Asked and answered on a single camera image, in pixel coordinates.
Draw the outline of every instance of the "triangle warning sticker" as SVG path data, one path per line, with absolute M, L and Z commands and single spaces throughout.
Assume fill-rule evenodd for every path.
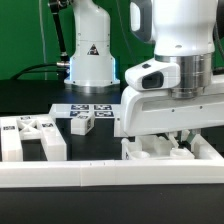
M 97 51 L 95 44 L 93 44 L 93 46 L 90 48 L 88 55 L 99 55 L 99 52 Z

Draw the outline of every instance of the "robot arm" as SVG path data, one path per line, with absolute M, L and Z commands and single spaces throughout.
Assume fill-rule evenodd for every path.
M 141 5 L 146 2 L 151 24 L 142 21 Z M 223 125 L 224 77 L 212 75 L 218 1 L 133 0 L 131 4 L 135 35 L 144 37 L 141 32 L 150 29 L 151 37 L 141 39 L 154 39 L 156 46 L 154 59 L 126 71 L 129 87 L 121 100 L 122 130 L 139 136 Z
M 115 76 L 115 59 L 110 54 L 110 16 L 92 0 L 50 0 L 61 58 L 67 57 L 67 53 L 58 12 L 69 4 L 75 17 L 76 51 L 69 59 L 70 77 L 65 80 L 66 87 L 88 93 L 118 87 L 116 84 L 120 81 Z

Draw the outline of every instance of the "black table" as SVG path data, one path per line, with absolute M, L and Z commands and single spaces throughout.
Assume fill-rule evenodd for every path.
M 53 103 L 118 104 L 120 96 L 78 94 L 57 81 L 0 81 L 0 116 L 46 114 Z M 59 120 L 59 129 L 66 122 Z M 103 132 L 107 125 L 97 122 L 96 131 Z M 110 135 L 113 122 L 107 124 Z M 120 149 L 77 152 L 77 159 L 120 158 Z M 2 224 L 224 223 L 223 207 L 223 184 L 0 189 Z

